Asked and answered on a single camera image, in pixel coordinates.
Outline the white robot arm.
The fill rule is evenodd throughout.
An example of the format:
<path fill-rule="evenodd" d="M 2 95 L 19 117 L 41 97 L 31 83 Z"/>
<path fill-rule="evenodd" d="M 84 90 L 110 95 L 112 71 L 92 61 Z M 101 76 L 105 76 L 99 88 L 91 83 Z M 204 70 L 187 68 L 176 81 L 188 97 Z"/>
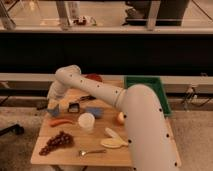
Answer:
<path fill-rule="evenodd" d="M 80 89 L 123 112 L 133 168 L 136 171 L 180 171 L 156 93 L 144 84 L 127 89 L 87 79 L 77 65 L 59 68 L 48 99 L 62 99 Z"/>

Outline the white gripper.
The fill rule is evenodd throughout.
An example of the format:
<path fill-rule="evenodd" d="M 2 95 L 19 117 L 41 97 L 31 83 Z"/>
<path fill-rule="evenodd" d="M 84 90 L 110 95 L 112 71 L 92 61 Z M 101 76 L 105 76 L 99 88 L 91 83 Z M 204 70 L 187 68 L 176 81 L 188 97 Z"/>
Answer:
<path fill-rule="evenodd" d="M 66 101 L 65 95 L 58 95 L 52 92 L 49 92 L 47 95 L 48 99 L 48 109 L 54 109 L 56 106 L 59 106 L 60 110 L 65 110 L 68 108 L 68 102 Z"/>

